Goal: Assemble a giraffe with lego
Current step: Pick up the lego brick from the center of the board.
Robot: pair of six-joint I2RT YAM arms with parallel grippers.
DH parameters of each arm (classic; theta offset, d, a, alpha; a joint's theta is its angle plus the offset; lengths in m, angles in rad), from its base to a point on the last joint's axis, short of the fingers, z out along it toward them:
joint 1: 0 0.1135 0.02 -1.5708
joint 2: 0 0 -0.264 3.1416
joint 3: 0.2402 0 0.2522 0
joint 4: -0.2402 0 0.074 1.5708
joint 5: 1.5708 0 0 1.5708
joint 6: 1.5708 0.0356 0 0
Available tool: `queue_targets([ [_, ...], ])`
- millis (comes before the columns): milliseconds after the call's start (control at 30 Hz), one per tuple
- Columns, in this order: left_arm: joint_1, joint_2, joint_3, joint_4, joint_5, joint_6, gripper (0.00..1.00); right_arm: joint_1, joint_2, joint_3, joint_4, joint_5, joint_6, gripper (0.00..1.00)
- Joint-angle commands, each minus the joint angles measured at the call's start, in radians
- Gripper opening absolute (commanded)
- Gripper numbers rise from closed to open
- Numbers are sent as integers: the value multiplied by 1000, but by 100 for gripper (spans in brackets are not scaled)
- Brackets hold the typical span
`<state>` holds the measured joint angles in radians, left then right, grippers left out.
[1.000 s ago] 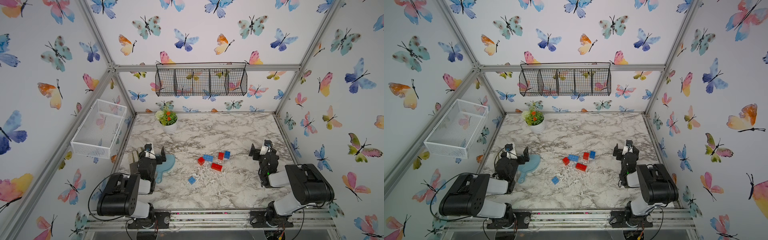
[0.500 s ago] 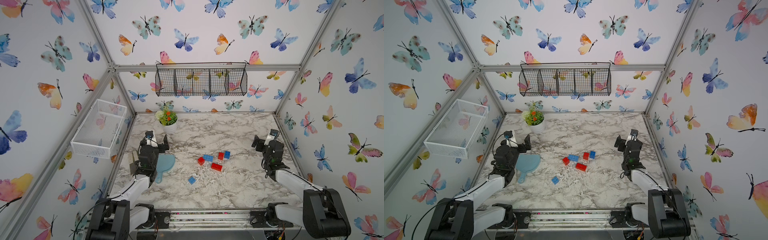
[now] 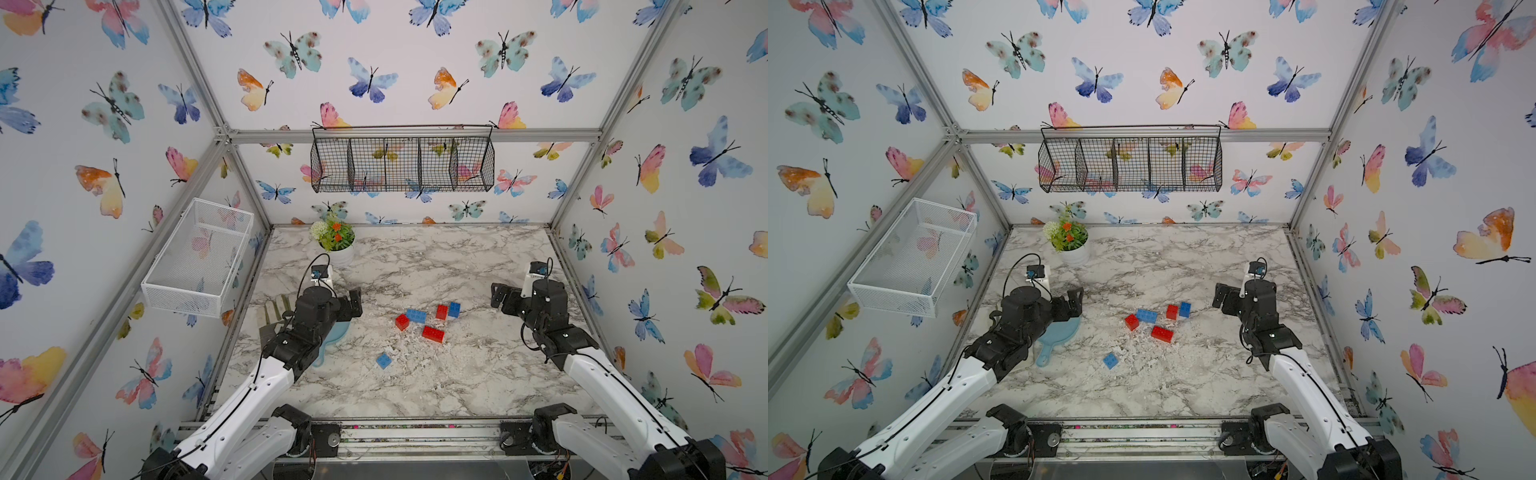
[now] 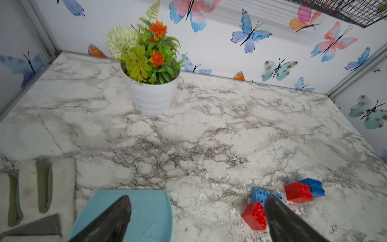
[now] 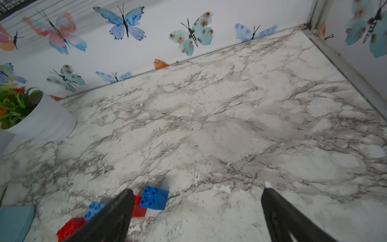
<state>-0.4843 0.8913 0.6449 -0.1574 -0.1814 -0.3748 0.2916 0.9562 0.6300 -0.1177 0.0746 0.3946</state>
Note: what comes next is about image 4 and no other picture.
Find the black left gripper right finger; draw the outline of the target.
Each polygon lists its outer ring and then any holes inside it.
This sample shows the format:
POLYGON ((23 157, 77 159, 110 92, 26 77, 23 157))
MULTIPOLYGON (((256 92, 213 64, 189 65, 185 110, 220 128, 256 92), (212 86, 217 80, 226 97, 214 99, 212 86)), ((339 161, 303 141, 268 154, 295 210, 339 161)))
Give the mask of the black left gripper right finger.
POLYGON ((273 242, 328 242, 274 195, 266 199, 265 214, 273 242))

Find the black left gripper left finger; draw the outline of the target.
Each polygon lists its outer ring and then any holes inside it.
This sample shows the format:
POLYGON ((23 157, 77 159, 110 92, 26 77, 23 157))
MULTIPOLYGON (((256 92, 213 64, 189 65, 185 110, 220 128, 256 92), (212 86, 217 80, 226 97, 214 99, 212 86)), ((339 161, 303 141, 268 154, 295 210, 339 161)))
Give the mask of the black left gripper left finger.
POLYGON ((122 242, 131 214, 130 198, 123 195, 69 242, 122 242))

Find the red square lego brick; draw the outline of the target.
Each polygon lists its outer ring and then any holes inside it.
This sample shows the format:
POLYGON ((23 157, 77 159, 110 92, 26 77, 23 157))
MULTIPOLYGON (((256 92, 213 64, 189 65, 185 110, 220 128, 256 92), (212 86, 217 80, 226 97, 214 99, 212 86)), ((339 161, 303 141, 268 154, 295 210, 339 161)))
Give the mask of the red square lego brick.
POLYGON ((265 231, 267 228, 265 208, 260 202, 249 204, 241 217, 253 231, 265 231))
POLYGON ((302 183, 292 183, 285 186, 287 201, 303 204, 313 201, 310 186, 302 183))

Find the dark blue square lego brick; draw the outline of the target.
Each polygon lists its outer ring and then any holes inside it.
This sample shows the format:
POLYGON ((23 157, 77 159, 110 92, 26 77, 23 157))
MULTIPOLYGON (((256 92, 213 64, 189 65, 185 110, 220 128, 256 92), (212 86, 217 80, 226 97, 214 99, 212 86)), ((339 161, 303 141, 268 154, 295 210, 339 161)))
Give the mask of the dark blue square lego brick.
POLYGON ((314 199, 325 196, 325 190, 322 187, 321 181, 312 178, 306 178, 300 180, 299 183, 308 185, 310 187, 310 192, 314 199))

